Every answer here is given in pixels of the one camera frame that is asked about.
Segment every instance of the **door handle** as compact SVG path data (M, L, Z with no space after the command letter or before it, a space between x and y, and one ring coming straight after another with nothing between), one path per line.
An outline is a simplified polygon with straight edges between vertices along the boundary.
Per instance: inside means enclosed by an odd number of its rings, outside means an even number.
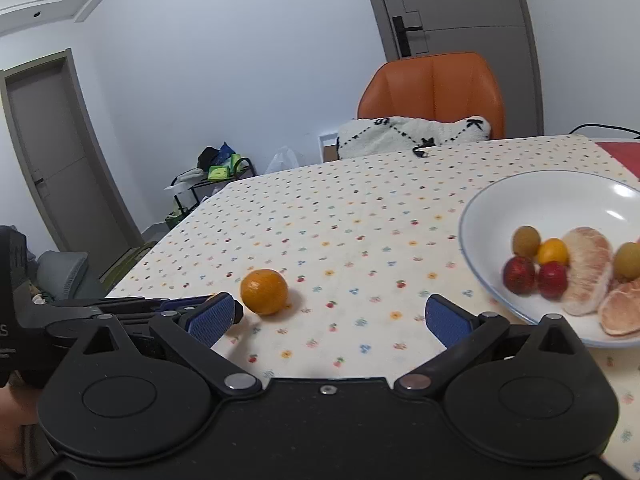
M409 47L409 39L406 34L416 30L424 30L422 27L405 27L402 16L394 16L391 18L394 22L396 30L396 38L398 38L398 47L400 47L400 57L411 57L411 48Z

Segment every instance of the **metal screw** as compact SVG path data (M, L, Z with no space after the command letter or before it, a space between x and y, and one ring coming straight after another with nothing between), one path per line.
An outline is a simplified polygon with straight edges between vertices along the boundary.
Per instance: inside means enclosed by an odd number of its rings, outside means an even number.
M225 377L225 384L232 390L246 390L255 384L256 378L249 374L231 374Z
M407 374L400 377L400 386L405 390L425 390L431 386L431 378L423 374Z
M338 388L336 388L332 384L325 384L324 386L320 386L320 393L323 395L335 395L337 392Z

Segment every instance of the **yellow fruit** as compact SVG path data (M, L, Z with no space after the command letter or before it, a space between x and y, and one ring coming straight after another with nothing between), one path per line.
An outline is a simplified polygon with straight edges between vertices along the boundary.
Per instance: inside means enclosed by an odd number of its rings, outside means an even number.
M261 316L282 310L287 306L288 295L287 282L275 270L253 270L240 283L244 306Z
M640 278L640 245L622 244L613 258L613 275L619 282L631 282Z
M563 265L569 263L569 251L566 250L564 242L558 238L549 238L538 249L538 263L544 265L549 262L558 262Z
M540 247L540 233L530 225L518 227L511 239L511 249L516 256L533 258Z

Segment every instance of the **fruit bowl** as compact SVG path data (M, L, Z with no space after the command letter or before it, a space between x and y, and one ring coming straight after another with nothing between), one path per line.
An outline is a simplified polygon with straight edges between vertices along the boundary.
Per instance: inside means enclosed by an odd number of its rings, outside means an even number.
M603 176L546 170L499 180L480 191L460 218L460 246L465 260L487 291L521 319L535 324L545 314L561 314L587 346L640 346L640 332L610 336L597 314L570 316L539 294L518 296L502 282L502 268L513 254L511 235L522 225L535 226L542 239L562 238L588 226L609 240L615 252L640 237L640 192Z

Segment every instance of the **orange chair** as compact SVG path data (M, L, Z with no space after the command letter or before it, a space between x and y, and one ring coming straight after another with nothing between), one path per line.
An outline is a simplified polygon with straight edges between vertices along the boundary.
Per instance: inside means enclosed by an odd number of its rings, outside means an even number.
M408 57L384 64L358 106L359 119L412 117L452 123L480 115L491 138L504 138L504 105L489 65L479 54Z

